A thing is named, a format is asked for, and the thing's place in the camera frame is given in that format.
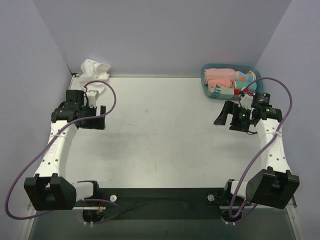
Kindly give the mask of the white towel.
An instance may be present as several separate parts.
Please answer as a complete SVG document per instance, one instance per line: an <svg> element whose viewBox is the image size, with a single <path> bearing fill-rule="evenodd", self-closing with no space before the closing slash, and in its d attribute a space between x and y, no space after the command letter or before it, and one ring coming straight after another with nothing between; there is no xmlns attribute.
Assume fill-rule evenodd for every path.
<svg viewBox="0 0 320 240"><path fill-rule="evenodd" d="M110 67L109 64L86 59L80 67L82 74L78 78L81 88L88 91L98 91L98 93L101 94L106 89L104 83L94 82L90 83L87 88L84 86L91 81L107 82L110 78Z"/></svg>

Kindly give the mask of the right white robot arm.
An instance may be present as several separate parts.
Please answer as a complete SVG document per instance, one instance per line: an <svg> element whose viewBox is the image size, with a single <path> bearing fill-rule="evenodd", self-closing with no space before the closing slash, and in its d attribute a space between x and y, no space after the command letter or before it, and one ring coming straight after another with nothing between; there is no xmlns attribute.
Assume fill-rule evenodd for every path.
<svg viewBox="0 0 320 240"><path fill-rule="evenodd" d="M224 126L228 115L232 116L230 130L249 132L254 126L259 138L261 169L249 181L230 179L221 198L233 205L240 198L249 203L284 209L300 185L288 165L282 138L282 111L270 105L270 94L257 93L244 96L239 103L227 100L214 121Z"/></svg>

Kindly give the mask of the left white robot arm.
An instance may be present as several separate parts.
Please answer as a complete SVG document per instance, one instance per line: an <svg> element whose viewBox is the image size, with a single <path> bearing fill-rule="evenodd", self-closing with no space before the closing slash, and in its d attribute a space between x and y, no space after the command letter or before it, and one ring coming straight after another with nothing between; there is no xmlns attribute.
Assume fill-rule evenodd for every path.
<svg viewBox="0 0 320 240"><path fill-rule="evenodd" d="M103 117L67 124L80 118L95 117L98 97L96 90L67 90L65 101L52 112L49 138L54 142L45 152L34 176L24 181L24 189L37 211L71 210L82 199L90 206L101 201L95 180L70 183L66 179L67 159L78 129L104 130L106 127Z"/></svg>

